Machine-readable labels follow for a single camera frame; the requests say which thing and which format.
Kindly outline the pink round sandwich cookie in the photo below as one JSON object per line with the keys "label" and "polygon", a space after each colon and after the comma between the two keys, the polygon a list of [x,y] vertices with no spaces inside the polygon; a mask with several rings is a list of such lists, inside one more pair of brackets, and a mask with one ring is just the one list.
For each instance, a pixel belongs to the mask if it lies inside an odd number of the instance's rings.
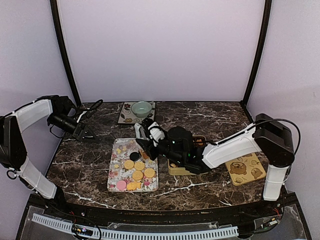
{"label": "pink round sandwich cookie", "polygon": [[127,183],[124,181],[124,180],[119,180],[117,183],[116,183],[116,188],[119,190],[119,191],[124,191],[127,189]]}

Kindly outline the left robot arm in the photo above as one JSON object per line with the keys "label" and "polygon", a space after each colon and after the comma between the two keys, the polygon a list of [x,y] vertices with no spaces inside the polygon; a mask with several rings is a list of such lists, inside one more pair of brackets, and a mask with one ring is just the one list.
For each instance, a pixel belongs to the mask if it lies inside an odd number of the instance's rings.
{"label": "left robot arm", "polygon": [[7,176],[12,180],[19,178],[44,199],[53,200],[50,208],[60,218],[67,218],[71,208],[61,199],[63,191],[31,162],[22,134],[46,119],[49,127],[61,129],[76,141],[97,143],[96,134],[82,121],[90,118],[102,103],[100,99],[89,108],[79,108],[68,96],[45,95],[0,118],[0,163],[7,168]]}

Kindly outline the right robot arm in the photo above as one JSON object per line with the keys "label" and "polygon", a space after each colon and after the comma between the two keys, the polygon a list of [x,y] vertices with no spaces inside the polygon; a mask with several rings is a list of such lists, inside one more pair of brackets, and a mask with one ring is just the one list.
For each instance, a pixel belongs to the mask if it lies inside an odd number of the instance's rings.
{"label": "right robot arm", "polygon": [[264,113],[239,132],[216,142],[196,147],[193,135],[181,126],[164,130],[157,122],[145,118],[134,125],[136,142],[153,161],[164,156],[175,165],[193,174],[207,173],[220,165],[248,155],[262,152],[268,159],[263,200],[255,205],[255,213],[266,217],[275,208],[288,169],[295,160],[298,146],[294,146],[285,119],[272,118]]}

